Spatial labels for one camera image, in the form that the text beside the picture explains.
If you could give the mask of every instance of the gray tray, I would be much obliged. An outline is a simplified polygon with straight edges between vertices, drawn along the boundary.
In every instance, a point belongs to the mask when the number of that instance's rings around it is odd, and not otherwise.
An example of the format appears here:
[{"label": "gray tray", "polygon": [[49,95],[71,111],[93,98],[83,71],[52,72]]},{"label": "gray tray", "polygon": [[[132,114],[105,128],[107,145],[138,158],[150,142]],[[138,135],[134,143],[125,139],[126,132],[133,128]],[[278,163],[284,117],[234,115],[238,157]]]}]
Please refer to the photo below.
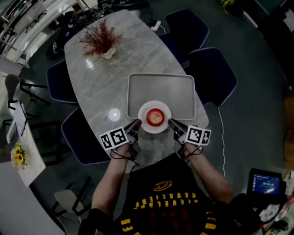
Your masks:
[{"label": "gray tray", "polygon": [[165,103],[174,119],[192,120],[196,116],[194,78],[166,73],[132,73],[128,83],[127,116],[138,118],[148,101]]}]

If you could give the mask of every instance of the white cable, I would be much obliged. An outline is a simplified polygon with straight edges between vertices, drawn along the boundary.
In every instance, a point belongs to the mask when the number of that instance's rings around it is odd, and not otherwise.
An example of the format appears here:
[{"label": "white cable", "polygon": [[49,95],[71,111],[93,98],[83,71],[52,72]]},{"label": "white cable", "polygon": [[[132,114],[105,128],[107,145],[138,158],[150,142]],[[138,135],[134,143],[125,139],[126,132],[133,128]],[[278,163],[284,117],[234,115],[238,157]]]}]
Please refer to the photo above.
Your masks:
[{"label": "white cable", "polygon": [[225,172],[226,157],[225,157],[225,141],[224,141],[224,123],[222,122],[221,111],[220,111],[219,107],[218,107],[218,110],[219,110],[221,127],[222,127],[222,134],[221,134],[221,139],[222,139],[222,144],[223,144],[222,155],[224,157],[224,164],[222,165],[222,170],[224,171],[224,177],[225,177],[226,176],[226,172]]},{"label": "white cable", "polygon": [[159,25],[161,28],[163,28],[164,29],[164,34],[166,34],[166,32],[165,32],[165,28],[163,27],[163,26],[161,26],[161,25]]}]

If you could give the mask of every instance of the black sleeve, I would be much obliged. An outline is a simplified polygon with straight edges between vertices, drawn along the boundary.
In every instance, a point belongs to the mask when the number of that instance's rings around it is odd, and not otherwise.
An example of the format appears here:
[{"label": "black sleeve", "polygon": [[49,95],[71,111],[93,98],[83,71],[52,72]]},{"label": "black sleeve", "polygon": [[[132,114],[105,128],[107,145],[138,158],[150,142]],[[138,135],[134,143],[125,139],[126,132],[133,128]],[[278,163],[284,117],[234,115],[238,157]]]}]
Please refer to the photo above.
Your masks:
[{"label": "black sleeve", "polygon": [[246,194],[236,196],[228,205],[229,217],[234,222],[237,234],[253,234],[260,228],[260,217],[253,210]]},{"label": "black sleeve", "polygon": [[93,235],[96,229],[107,234],[111,229],[113,219],[99,209],[91,209],[87,219],[83,219],[78,235]]}]

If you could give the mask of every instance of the blue chair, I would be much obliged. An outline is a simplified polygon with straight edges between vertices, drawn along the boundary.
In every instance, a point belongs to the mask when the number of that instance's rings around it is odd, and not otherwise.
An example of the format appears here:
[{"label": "blue chair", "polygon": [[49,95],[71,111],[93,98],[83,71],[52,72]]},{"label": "blue chair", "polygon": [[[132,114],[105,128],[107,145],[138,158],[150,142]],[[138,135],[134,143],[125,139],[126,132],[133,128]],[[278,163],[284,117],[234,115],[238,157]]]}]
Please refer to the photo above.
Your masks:
[{"label": "blue chair", "polygon": [[80,107],[75,109],[61,124],[61,131],[81,164],[93,165],[110,161]]},{"label": "blue chair", "polygon": [[49,94],[53,100],[78,105],[65,61],[61,61],[47,70],[47,82]]},{"label": "blue chair", "polygon": [[194,77],[195,90],[203,105],[221,106],[237,86],[237,78],[223,54],[216,48],[205,48],[189,54],[185,68]]},{"label": "blue chair", "polygon": [[191,10],[184,9],[167,15],[170,32],[160,36],[164,44],[183,65],[188,54],[201,48],[209,33],[207,25]]}]

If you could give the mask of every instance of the white plate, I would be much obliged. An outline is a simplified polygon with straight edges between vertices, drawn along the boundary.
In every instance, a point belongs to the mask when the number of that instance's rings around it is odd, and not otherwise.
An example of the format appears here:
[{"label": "white plate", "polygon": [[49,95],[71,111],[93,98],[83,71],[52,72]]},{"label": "white plate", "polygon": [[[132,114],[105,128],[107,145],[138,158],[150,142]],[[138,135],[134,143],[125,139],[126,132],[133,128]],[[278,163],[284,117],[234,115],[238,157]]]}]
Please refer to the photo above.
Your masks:
[{"label": "white plate", "polygon": [[[158,127],[153,127],[148,124],[146,120],[146,115],[150,109],[158,108],[164,113],[164,123],[162,123]],[[167,107],[166,104],[160,101],[149,101],[142,105],[142,107],[139,110],[138,118],[142,120],[141,127],[143,130],[152,133],[152,134],[158,134],[160,132],[163,132],[168,127],[168,120],[171,118],[170,109]]]}]

